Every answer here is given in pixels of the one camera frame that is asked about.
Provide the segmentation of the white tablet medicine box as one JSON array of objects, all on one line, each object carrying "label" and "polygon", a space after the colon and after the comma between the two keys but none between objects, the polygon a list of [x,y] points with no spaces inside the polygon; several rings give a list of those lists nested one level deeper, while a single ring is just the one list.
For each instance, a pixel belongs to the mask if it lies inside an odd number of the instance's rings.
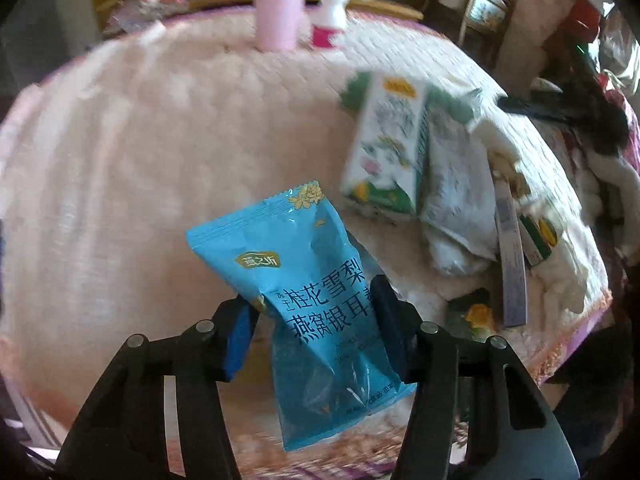
[{"label": "white tablet medicine box", "polygon": [[518,327],[526,325],[528,319],[526,265],[518,216],[509,182],[498,178],[494,185],[502,279],[503,326]]}]

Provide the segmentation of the green white milk carton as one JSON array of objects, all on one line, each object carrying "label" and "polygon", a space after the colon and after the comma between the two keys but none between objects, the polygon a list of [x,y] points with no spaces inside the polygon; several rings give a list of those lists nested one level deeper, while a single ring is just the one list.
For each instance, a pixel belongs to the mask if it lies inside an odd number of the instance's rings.
[{"label": "green white milk carton", "polygon": [[430,83],[421,78],[359,72],[342,94],[357,115],[341,180],[360,207],[413,217],[418,212],[427,141]]}]

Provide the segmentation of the blue snack packet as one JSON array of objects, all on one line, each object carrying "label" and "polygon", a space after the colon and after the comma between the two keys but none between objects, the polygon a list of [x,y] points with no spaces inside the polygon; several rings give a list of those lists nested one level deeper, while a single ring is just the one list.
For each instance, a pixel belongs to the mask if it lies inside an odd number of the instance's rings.
[{"label": "blue snack packet", "polygon": [[190,248],[273,319],[271,370],[285,451],[408,396],[393,371],[357,248],[311,181],[186,232]]}]

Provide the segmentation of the green cracker packet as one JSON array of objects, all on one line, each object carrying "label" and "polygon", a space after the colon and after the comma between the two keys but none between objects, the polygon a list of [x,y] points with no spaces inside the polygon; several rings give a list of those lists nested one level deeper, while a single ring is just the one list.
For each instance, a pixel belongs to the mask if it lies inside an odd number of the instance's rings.
[{"label": "green cracker packet", "polygon": [[445,328],[458,338],[484,342],[497,333],[490,292],[484,287],[454,298],[447,304]]}]

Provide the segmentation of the wooden chair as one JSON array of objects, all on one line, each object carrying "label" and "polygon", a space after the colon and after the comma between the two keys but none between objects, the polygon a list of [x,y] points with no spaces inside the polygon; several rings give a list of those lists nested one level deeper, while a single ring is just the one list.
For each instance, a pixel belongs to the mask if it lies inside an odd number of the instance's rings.
[{"label": "wooden chair", "polygon": [[445,34],[476,62],[493,70],[518,0],[436,0]]}]

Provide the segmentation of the white pink-label pill bottle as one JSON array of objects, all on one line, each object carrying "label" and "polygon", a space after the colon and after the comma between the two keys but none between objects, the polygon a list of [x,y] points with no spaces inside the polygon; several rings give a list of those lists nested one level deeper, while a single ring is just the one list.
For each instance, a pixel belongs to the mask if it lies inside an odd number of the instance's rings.
[{"label": "white pink-label pill bottle", "polygon": [[347,29],[346,4],[349,0],[319,0],[311,17],[311,45],[336,49],[344,44]]}]

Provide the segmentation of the pink quilted table cover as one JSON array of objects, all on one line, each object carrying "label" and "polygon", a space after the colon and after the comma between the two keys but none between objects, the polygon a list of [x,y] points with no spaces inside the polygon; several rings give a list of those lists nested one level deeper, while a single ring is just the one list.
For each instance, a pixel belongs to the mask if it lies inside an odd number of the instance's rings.
[{"label": "pink quilted table cover", "polygon": [[[179,336],[241,297],[190,248],[186,232],[316,181],[370,280],[385,275],[422,320],[445,328],[450,300],[486,288],[494,336],[538,387],[611,296],[574,188],[536,127],[500,110],[498,82],[420,26],[354,16],[334,51],[299,42],[290,52],[262,52],[254,21],[246,10],[157,24],[102,44],[20,95],[1,128],[6,374],[70,432],[130,336]],[[359,72],[425,79],[452,96],[480,90],[470,131],[485,145],[492,180],[510,185],[526,325],[503,326],[499,244],[482,273],[434,268],[419,218],[427,141],[415,216],[343,196],[357,115],[342,94]],[[243,366],[217,386],[238,479],[394,478],[416,386],[333,437],[285,451],[271,370],[274,322],[254,308]],[[171,479],[189,479],[172,377],[164,380],[164,411]]]}]

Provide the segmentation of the pink water bottle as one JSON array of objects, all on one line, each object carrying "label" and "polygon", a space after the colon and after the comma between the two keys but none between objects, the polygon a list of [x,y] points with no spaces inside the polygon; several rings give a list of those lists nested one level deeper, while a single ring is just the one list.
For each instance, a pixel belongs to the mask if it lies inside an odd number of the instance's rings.
[{"label": "pink water bottle", "polygon": [[255,46],[262,52],[296,48],[306,0],[254,0]]}]

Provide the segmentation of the wooden tv cabinet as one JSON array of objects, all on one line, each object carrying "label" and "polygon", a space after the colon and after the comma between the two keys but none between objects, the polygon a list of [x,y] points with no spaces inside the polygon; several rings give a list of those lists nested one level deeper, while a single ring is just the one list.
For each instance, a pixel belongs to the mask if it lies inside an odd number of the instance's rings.
[{"label": "wooden tv cabinet", "polygon": [[[103,24],[107,22],[115,11],[129,0],[108,0],[96,7],[96,15]],[[186,3],[178,3],[170,6],[167,15],[170,18],[180,15],[189,15],[202,11],[231,8],[232,6],[251,6],[254,0],[190,0]],[[400,18],[410,22],[420,22],[423,20],[423,13],[390,0],[349,0],[346,4],[349,11],[370,13],[376,15]]]}]

